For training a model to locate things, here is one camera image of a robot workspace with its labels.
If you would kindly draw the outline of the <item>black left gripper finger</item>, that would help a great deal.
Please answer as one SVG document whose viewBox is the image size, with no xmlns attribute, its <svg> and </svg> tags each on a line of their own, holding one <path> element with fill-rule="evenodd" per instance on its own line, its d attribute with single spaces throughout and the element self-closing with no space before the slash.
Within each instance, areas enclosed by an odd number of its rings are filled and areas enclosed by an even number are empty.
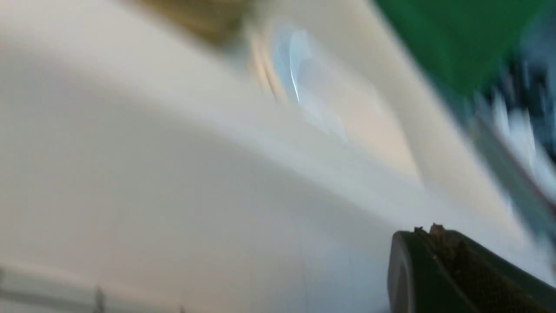
<svg viewBox="0 0 556 313">
<path fill-rule="evenodd" d="M 442 225 L 391 240 L 392 313 L 553 313 L 554 287 Z"/>
</svg>

